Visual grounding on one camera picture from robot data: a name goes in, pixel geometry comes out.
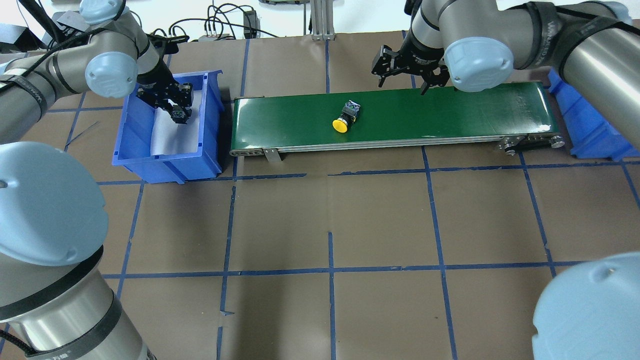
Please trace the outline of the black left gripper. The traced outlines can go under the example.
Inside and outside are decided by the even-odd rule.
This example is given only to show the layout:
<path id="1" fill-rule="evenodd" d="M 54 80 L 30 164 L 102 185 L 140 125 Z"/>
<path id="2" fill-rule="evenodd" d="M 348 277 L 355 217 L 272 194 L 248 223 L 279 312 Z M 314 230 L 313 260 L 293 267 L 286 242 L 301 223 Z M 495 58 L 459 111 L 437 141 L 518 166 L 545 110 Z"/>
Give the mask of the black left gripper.
<path id="1" fill-rule="evenodd" d="M 172 76 L 168 78 L 137 77 L 136 96 L 153 109 L 162 109 L 174 123 L 185 125 L 191 118 L 194 102 L 194 85 L 179 83 Z"/>

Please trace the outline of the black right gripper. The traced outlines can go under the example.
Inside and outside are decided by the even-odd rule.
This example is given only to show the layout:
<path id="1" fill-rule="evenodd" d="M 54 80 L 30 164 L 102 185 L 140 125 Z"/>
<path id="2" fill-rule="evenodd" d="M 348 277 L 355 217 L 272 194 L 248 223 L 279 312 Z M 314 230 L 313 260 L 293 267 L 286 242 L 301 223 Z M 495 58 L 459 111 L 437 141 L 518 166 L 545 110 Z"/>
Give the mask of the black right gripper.
<path id="1" fill-rule="evenodd" d="M 378 77 L 379 88 L 391 76 L 418 76 L 423 80 L 421 96 L 431 88 L 445 87 L 450 80 L 450 71 L 444 64 L 443 48 L 419 48 L 413 44 L 404 44 L 399 51 L 382 45 L 372 61 L 371 73 Z"/>

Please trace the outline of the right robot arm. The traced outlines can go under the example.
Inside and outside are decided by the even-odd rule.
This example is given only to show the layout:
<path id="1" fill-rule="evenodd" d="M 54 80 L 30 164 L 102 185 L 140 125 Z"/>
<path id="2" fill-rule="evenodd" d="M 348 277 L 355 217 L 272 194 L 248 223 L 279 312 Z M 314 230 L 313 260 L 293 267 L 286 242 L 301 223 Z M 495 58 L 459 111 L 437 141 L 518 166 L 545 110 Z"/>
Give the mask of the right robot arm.
<path id="1" fill-rule="evenodd" d="M 516 69 L 551 66 L 633 146 L 639 146 L 639 30 L 622 3 L 568 6 L 531 1 L 500 10 L 494 0 L 408 0 L 411 25 L 398 51 L 382 46 L 371 72 L 491 89 Z M 639 253 L 583 262 L 557 275 L 535 306 L 537 360 L 637 360 Z"/>

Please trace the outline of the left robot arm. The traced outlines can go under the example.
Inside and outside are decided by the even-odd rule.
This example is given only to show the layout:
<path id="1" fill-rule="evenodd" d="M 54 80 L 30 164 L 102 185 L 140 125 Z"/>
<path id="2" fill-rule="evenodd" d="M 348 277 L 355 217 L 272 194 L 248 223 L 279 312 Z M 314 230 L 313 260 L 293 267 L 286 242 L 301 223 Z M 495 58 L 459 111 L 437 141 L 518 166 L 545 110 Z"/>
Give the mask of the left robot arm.
<path id="1" fill-rule="evenodd" d="M 153 360 L 99 263 L 105 198 L 68 152 L 23 141 L 57 100 L 133 92 L 178 124 L 192 85 L 176 82 L 124 0 L 83 0 L 89 29 L 1 66 L 1 337 L 28 360 Z"/>

